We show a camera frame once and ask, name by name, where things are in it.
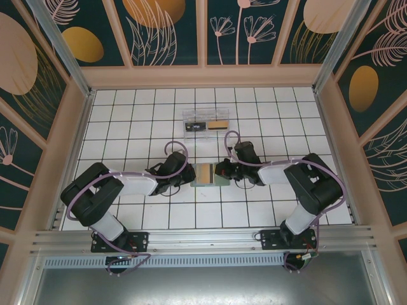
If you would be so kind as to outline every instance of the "pink flower illustration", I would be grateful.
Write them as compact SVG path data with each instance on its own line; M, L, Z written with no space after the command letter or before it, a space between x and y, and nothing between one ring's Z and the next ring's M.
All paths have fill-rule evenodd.
M272 22L273 16L270 18L259 17L253 23L253 16L244 18L244 30L249 43L249 51L247 54L247 64L250 65L250 50L253 43L262 43L263 41L270 41L275 39L276 33L274 24Z
M13 155L17 146L17 140L18 140L18 132L12 128L10 128L10 132L7 134L7 131L5 127L1 126L0 127L0 166L13 166L17 168L18 170L34 176L33 173L28 172L27 170L24 170L23 168L17 166L16 164L13 163ZM23 186L15 181L12 181L10 179L7 179L6 177L0 176L0 180L4 181L8 184L11 184L15 187L19 187L20 189L23 189L24 191L28 191L29 187ZM0 208L6 209L6 210L21 210L22 208L11 208L11 207L3 207L0 206Z
M236 64L239 64L239 33L240 33L240 21L242 19L242 10L244 8L250 8L254 6L269 6L279 3L280 0L237 0L237 4L240 6L239 16L237 18L237 33L236 33Z
M235 28L232 27L233 24L230 21L230 17L228 18L221 17L219 18L219 20L216 17L212 17L210 19L210 25L212 26L212 30L214 30L216 36L217 52L219 54L219 60L221 61L221 65L223 65L221 49L219 47L219 37L233 34L235 32Z

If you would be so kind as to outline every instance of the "grid tile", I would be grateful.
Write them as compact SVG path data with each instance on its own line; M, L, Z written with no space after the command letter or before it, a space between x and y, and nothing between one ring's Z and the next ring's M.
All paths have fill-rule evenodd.
M163 148L172 139L185 143L190 163L223 160L222 139L183 139L183 110L208 107L229 109L230 129L239 131L242 141L251 141L262 161L302 158L312 151L336 172L311 93L309 88L98 91L75 176L101 160L114 171L144 171L165 161ZM236 142L234 135L228 139L229 146ZM243 189L232 181L227 187L186 184L176 194L177 188L170 188L170 197L120 196L111 211L128 229L255 227L278 226L297 205L289 184L251 188L247 180L238 185ZM343 205L320 223L349 224L352 218ZM63 229L71 228L83 229L66 220Z
M105 143L105 140L85 141L81 159L102 159Z
M261 119L260 125L264 137L282 135L280 119Z
M133 105L115 105L111 121L131 121L133 112Z
M143 229L168 229L170 205L145 205Z
M277 103L258 103L257 109L259 111L259 118L261 119L280 118Z
M273 203L271 201L258 201L247 203L251 227L275 226Z
M247 227L249 218L246 202L222 203L223 227Z
M319 111L315 102L297 103L302 118L319 118Z
M175 89L157 89L155 91L156 104L173 104L175 102Z
M174 119L174 105L154 105L153 121L160 120L173 120Z
M98 90L94 105L113 105L116 90Z
M117 90L114 98L115 105L133 105L135 90Z
M325 135L321 119L302 119L306 135Z
M277 103L280 112L280 118L299 118L297 103Z
M215 98L217 103L234 103L235 90L233 88L216 88Z
M255 88L257 102L275 102L273 88Z
M191 229L195 227L195 204L171 205L170 229Z
M240 103L237 104L237 115L240 119L257 119L256 103Z
M255 102L254 88L235 88L236 102Z
M304 135L301 119L281 119L284 135Z
M150 139L152 121L134 121L130 128L130 139Z
M214 103L215 89L214 88L197 88L195 89L195 98L197 103Z
M151 121L153 105L134 105L132 121Z
M295 102L295 95L292 88L276 87L274 88L275 98L278 102Z
M126 158L128 140L107 140L104 149L104 159L124 159Z
M127 139L130 131L130 122L111 122L108 139Z
M154 104L155 90L142 89L135 92L135 104Z
M89 123L85 140L104 140L106 139L108 129L109 122Z
M221 203L197 203L197 228L222 227Z
M294 92L298 102L313 102L315 100L311 87L294 87Z
M195 89L176 89L176 104L195 102Z
M108 122L112 115L112 106L93 106L90 115L91 122Z

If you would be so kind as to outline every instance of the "black grid line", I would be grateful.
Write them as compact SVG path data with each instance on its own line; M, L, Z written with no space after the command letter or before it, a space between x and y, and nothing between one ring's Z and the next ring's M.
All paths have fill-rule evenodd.
M176 90L174 90L174 110L172 111L172 137L171 140L174 141L174 128L175 128L175 118L176 118ZM171 143L171 151L174 151L174 143ZM171 192L172 187L170 186L170 197L169 197L169 207L168 207L168 228L170 228L170 221L171 221Z
M151 149L151 136L153 135L153 119L154 119L154 108L155 108L155 95L156 95L156 90L154 90L154 103L153 103L153 113L151 115L151 131L150 131L150 143L148 145L148 157L147 157L147 167L149 166L150 163L150 149ZM144 197L144 203L142 205L142 217L141 217L141 229L144 225L144 211L146 210L146 197Z
M260 125L260 135L261 135L261 143L263 145L263 153L266 156L266 149L265 149L265 140L263 138L263 130L261 129L261 124L260 124L260 113L259 113L259 107L257 106L257 95L256 95L256 91L254 91L254 99L256 100L256 108L257 108L257 115L259 118L259 125ZM273 217L274 217L274 224L277 226L277 221L275 219L275 211L274 211L274 204L273 204L273 194L272 194L272 189L270 186L267 186L268 190L270 191L270 199L272 201L272 208L273 208Z
M215 107L217 104L217 97L216 97L216 88L214 88L214 98L215 98ZM218 155L218 161L219 159L219 142L217 143L217 155ZM219 199L220 199L220 205L221 205L221 227L223 227L223 208L222 208L222 187L219 186Z
M237 96L236 96L236 88L233 88L233 92L235 94L235 107L236 107L236 119L237 119L237 132L240 134L240 123L239 123L239 113L237 111ZM244 196L246 198L246 212L247 212L247 226L250 227L250 220L249 220L249 205L247 204L247 194L246 194L246 181L243 180L244 185Z

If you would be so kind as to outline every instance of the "small box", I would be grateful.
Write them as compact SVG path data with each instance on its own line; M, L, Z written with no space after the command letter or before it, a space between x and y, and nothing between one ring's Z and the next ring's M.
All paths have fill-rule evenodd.
M202 108L183 111L184 138L217 139L229 131L229 109Z

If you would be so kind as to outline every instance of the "purple cable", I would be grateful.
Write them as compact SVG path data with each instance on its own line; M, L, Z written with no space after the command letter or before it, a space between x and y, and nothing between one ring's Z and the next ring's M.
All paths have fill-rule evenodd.
M82 196L88 189L90 189L95 183L98 183L99 181L108 178L108 177L112 177L112 176L117 176L117 175L121 175L121 176L141 176L141 177L149 177L149 178L154 178L154 179L169 179L171 177L174 177L176 175L178 175L179 173L181 173L184 168L186 167L186 165L188 164L188 150L186 148L186 146L184 144L182 144L181 142L178 141L170 141L168 142L165 147L164 147L164 153L165 155L168 155L167 153L167 148L168 145L170 145L171 143L175 143L175 144L179 144L180 146L183 147L184 152L185 152L185 162L182 165L182 167L176 171L175 173L172 173L170 175L167 176L156 176L156 175L151 175L149 173L139 173L139 172L116 172L116 173L107 173L105 175L101 175L100 177L97 177L95 180L93 180L92 182L90 182L88 185L86 185L82 190L79 191L79 193L72 199L72 201L70 202L70 204L67 207L67 212L66 212L66 217L70 220L75 220L78 221L76 218L71 216L71 210L72 207L74 206L74 204L77 202L77 200L79 199L80 196ZM136 270L139 266L141 266L142 264L144 264L150 257L151 254L150 253L139 253L139 252L130 252L130 251L126 251L123 250L121 248L116 247L115 245L113 245L106 237L104 237L102 234L98 233L98 235L100 236L100 238L102 238L102 240L107 243L111 248L115 249L116 251L119 251L121 253L124 254L128 254L134 257L138 257L138 256L146 256L145 259L143 259L140 263L138 263L136 266L122 272L122 274L127 274L130 273L134 270ZM113 262L111 262L108 266L107 266L107 270L111 273L110 267L112 266L112 264L114 264L115 262L118 261L126 261L129 259L116 259Z
M175 143L175 144L179 144L183 147L184 151L185 151L185 162L182 165L182 167L176 171L175 173L172 173L171 175L167 175L167 176L155 176L155 175L151 175L150 173L139 173L139 172L115 172L115 173L107 173L105 175L101 175L100 177L97 177L95 180L93 180L92 182L90 182L88 185L86 185L82 190L79 191L78 194L76 194L76 196L74 197L74 199L72 199L71 203L68 205L67 211L66 211L66 217L70 220L77 220L76 218L71 216L71 210L72 207L74 206L74 204L77 202L77 200L79 199L80 196L82 196L88 189L90 189L95 183L98 183L99 181L106 179L108 177L112 177L112 176L140 176L140 177L149 177L149 178L154 178L154 179L169 179L172 178L176 175L178 175L179 173L181 173L184 168L186 167L186 165L188 164L188 150L186 149L185 145L182 144L181 142L178 141L170 141L168 142L165 147L164 147L164 153L165 155L167 154L167 147L169 144L171 143Z
M224 135L224 147L226 148L226 151L228 152L228 156L235 160L236 162L243 164L243 165L247 165L247 166L255 166L255 167L263 167L265 166L264 163L262 164L256 164L256 163L248 163L248 162L244 162L244 161L240 161L238 158L236 158L234 155L232 155L232 153L230 152L230 150L228 149L228 144L227 144L227 139L229 134L234 133L237 135L237 142L240 142L240 134L239 132L236 132L235 130L230 130L228 132L226 132L226 135ZM347 197L347 190L345 188L345 185L343 184L343 182L341 181L341 179L338 178L338 176L336 176L333 172L331 172L330 170L324 168L323 166L320 166L317 163L311 162L311 161L307 161L307 160L302 160L302 159L292 159L292 160L282 160L282 161L269 161L266 162L266 164L270 164L270 165L283 165L283 164L290 164L290 163L304 163L304 164L308 164L308 165L312 165L320 170L322 170L323 172L327 173L328 175L330 175L332 178L334 178L334 180L339 184L339 186L342 189L342 199L335 205L326 208L325 210L323 210L311 223L312 226L314 226L317 221L322 217L323 214L325 214L326 212L329 212L331 210L333 210L334 208L337 208L338 206L340 206L342 203L345 202L345 198Z
M248 163L248 162L240 161L238 158L234 157L234 155L232 155L231 151L229 150L228 144L227 144L228 136L229 136L229 134L231 134L231 133L234 133L235 135L237 135L237 142L240 143L240 134L239 134L239 132L236 132L235 130L230 130L230 131L228 131L228 132L226 133L226 135L224 135L224 147L225 147L226 151L228 152L228 156L229 156L231 159L235 160L236 162L238 162L238 163L240 163L240 164L246 165L246 166L255 166L255 167L263 167L263 166L265 166L264 163L262 163L262 164ZM341 181L341 179L338 178L338 176L336 176L333 172L331 172L331 171L328 170L327 168L325 168L325 167L323 167L323 166L321 166L321 165L319 165L319 164L317 164L317 163L314 163L314 162L311 162L311 161L308 161L308 160L302 160L302 159L292 159L292 160L282 160L282 161L274 161L274 162L269 161L269 162L266 162L266 164L270 164L270 165L283 165L283 164L290 164L290 163L304 163L304 164L308 164L308 165L314 166L314 167L316 167L316 168L322 170L323 172L327 173L327 174L330 175L332 178L334 178L334 180L339 184L339 186L340 186L341 189L342 189L342 198L341 198L341 200L340 200L337 204L335 204L335 205L333 205L333 206L331 206L331 207L328 207L328 208L326 208L325 210L323 210L323 211L310 223L310 226L317 226L317 230L316 230L316 231L317 231L317 232L316 232L316 241L317 241L317 244L316 244L316 248L315 248L315 249L318 250L318 246L319 246L319 219L320 219L320 218L322 217L322 215L324 215L326 212L329 212L329 211L333 210L334 208L337 208L338 206L340 206L342 203L344 203L344 202L345 202L345 198L347 197L347 194L348 194L348 193L347 193L347 190L346 190L346 188L345 188L345 185L343 184L343 182ZM290 267L290 268L292 268L293 270L299 271L295 266L293 266L293 265L290 264L290 263L287 263L287 257L288 257L289 254L290 254L289 251L284 254L284 260L283 260L284 269L286 269L287 271L289 271L290 269L288 269L288 267Z

